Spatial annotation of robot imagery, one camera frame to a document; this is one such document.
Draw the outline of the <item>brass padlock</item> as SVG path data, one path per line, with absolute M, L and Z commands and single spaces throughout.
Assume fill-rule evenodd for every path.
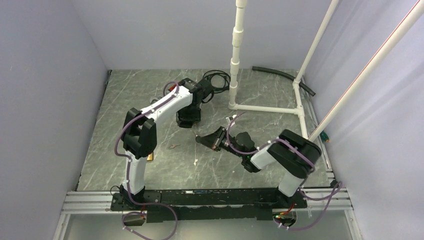
M 154 153 L 152 152 L 147 156 L 146 161 L 148 163 L 151 163 L 153 160 L 154 160 Z

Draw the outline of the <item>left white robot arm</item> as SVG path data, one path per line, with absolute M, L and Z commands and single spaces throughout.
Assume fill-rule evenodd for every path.
M 117 140 L 123 143 L 122 156 L 127 159 L 120 193 L 124 204 L 131 210 L 139 209 L 144 203 L 147 158 L 157 147 L 158 128 L 172 116 L 176 117 L 180 128 L 189 129 L 198 124 L 201 121 L 200 105 L 213 96 L 214 89 L 205 79 L 196 82 L 184 78 L 167 83 L 163 93 L 164 96 L 151 105 L 141 110 L 131 108 L 127 112 Z

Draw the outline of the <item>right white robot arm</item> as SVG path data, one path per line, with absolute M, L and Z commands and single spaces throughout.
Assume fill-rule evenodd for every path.
M 213 151 L 225 150 L 240 157 L 241 165 L 250 173 L 257 173 L 270 164 L 279 163 L 287 171 L 275 194 L 276 203 L 282 208 L 289 207 L 295 201 L 296 191 L 315 171 L 315 164 L 322 155 L 315 143 L 288 129 L 259 148 L 247 132 L 231 136 L 224 127 L 209 135 L 197 135 L 195 140 Z

